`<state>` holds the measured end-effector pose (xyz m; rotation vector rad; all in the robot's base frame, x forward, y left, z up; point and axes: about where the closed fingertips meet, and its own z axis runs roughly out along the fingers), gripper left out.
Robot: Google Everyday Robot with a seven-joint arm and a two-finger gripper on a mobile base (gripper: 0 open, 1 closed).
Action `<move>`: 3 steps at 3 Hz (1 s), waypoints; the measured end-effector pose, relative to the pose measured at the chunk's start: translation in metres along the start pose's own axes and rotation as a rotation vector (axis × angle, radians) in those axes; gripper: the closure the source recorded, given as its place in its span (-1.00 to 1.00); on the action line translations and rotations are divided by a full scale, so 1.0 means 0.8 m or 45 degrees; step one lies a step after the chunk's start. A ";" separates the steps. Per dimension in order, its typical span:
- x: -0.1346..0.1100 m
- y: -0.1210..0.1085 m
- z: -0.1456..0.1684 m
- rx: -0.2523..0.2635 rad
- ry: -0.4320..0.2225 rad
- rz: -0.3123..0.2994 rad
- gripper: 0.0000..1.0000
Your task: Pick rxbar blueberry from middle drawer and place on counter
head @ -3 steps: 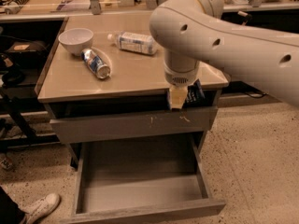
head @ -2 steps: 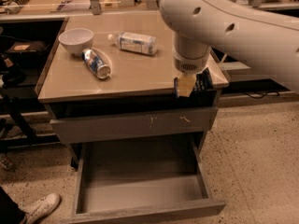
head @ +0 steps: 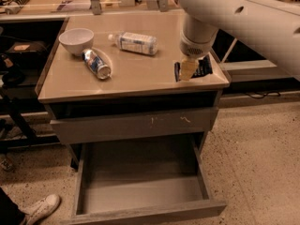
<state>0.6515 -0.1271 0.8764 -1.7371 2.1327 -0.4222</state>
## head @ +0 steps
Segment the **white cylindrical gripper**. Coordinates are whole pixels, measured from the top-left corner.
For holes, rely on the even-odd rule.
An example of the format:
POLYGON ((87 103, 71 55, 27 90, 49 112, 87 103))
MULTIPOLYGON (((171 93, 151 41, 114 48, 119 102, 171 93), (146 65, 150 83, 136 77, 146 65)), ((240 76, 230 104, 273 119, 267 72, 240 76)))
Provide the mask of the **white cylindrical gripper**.
POLYGON ((185 16, 179 45, 182 54, 187 56, 180 64, 179 78, 182 81, 188 81, 193 76, 199 66, 197 59, 210 53, 217 33, 215 26, 198 21, 190 15, 185 16))

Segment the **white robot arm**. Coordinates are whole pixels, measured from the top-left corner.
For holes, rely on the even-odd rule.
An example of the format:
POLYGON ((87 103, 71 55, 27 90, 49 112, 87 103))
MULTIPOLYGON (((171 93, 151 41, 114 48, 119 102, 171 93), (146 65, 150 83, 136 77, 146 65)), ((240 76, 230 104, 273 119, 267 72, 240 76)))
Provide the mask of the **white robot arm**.
POLYGON ((207 54, 219 29, 300 80, 299 6, 277 0, 178 0, 186 12, 181 51, 207 54))

